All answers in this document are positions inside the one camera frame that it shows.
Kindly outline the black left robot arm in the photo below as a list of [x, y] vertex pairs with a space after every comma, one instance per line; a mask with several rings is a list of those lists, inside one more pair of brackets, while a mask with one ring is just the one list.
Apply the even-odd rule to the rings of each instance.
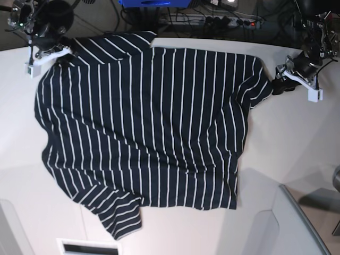
[[285, 63], [276, 66], [273, 95], [304, 86], [321, 99], [319, 73], [337, 62], [339, 36], [333, 26], [333, 14], [339, 14], [339, 1], [294, 1], [299, 18], [302, 45], [297, 56], [287, 56]]

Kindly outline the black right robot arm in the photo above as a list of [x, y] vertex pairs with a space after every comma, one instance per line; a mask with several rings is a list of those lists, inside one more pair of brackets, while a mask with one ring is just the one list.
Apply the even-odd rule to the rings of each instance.
[[1, 6], [10, 13], [9, 32], [19, 31], [30, 47], [37, 47], [35, 58], [58, 53], [66, 46], [63, 37], [73, 23], [73, 11], [67, 1], [14, 1], [11, 7]]

